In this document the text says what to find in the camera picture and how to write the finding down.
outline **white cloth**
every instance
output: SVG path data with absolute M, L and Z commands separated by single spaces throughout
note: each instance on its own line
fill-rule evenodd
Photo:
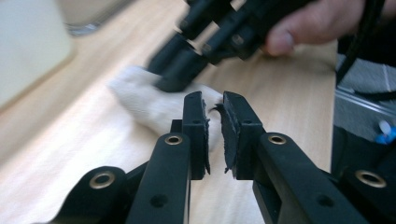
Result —
M 108 84 L 120 103 L 132 114 L 135 121 L 149 127 L 158 135 L 169 133 L 172 119 L 182 119 L 184 97 L 201 91 L 209 121 L 209 149 L 213 149 L 221 135 L 220 116 L 210 111 L 222 102 L 222 94 L 201 84 L 191 83 L 183 92 L 163 92 L 153 86 L 160 76 L 142 67 L 129 66 Z

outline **human hand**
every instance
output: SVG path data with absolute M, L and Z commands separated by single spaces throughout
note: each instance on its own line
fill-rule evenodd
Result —
M 277 56 L 298 44 L 324 44 L 354 33 L 361 20 L 364 0 L 318 0 L 291 13 L 268 33 L 264 51 Z

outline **white object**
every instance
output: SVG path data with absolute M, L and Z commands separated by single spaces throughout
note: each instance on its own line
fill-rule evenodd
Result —
M 391 132 L 390 125 L 384 120 L 379 121 L 379 129 L 381 129 L 381 132 L 386 135 Z
M 209 149 L 213 149 L 221 135 L 221 125 L 219 113 L 210 110 L 222 102 L 222 94 L 196 83 L 190 84 L 183 92 L 163 92 L 153 86 L 159 78 L 141 67 L 131 66 L 125 68 L 108 86 L 136 122 L 158 135 L 169 133 L 172 119 L 183 118 L 184 97 L 191 92 L 201 91 L 206 103 L 206 117 L 210 119 Z
M 0 107 L 72 52 L 53 0 L 0 0 Z

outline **wooden table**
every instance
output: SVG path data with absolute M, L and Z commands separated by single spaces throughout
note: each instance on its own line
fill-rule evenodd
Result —
M 181 0 L 134 2 L 75 38 L 70 63 L 1 111 L 1 223 L 49 221 L 91 169 L 129 172 L 149 159 L 158 136 L 134 123 L 106 84 L 129 64 L 147 64 L 186 8 Z M 334 43 L 304 46 L 288 57 L 257 53 L 210 66 L 197 81 L 244 95 L 267 131 L 287 134 L 328 170 L 334 65 Z M 191 223 L 263 223 L 251 182 L 223 173 L 222 143 L 210 160 L 212 175 L 192 182 Z

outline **screw hole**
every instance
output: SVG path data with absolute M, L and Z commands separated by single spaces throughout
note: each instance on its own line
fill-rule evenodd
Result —
M 204 44 L 202 46 L 202 51 L 209 52 L 211 50 L 212 50 L 212 47 L 210 45 L 208 45 L 208 44 Z
M 277 144 L 277 145 L 283 145 L 286 143 L 286 139 L 282 136 L 278 136 L 278 135 L 271 135 L 268 137 L 268 140 L 273 143 L 273 144 Z
M 110 186 L 114 182 L 114 180 L 116 180 L 116 177 L 113 173 L 109 171 L 104 171 L 96 174 L 93 178 L 91 178 L 90 187 L 92 189 L 104 189 Z
M 168 197 L 166 197 L 166 195 L 164 194 L 157 194 L 154 195 L 149 202 L 151 203 L 152 206 L 161 208 L 168 203 Z
M 233 35 L 232 40 L 236 45 L 242 45 L 244 43 L 244 38 L 240 35 Z
M 317 202 L 323 207 L 333 207 L 334 206 L 334 201 L 327 195 L 320 194 L 317 197 Z
M 178 145 L 183 141 L 183 139 L 180 136 L 174 135 L 174 136 L 169 136 L 165 139 L 165 143 L 168 145 Z
M 359 170 L 355 176 L 360 182 L 373 188 L 382 189 L 387 186 L 387 182 L 381 176 L 370 171 Z

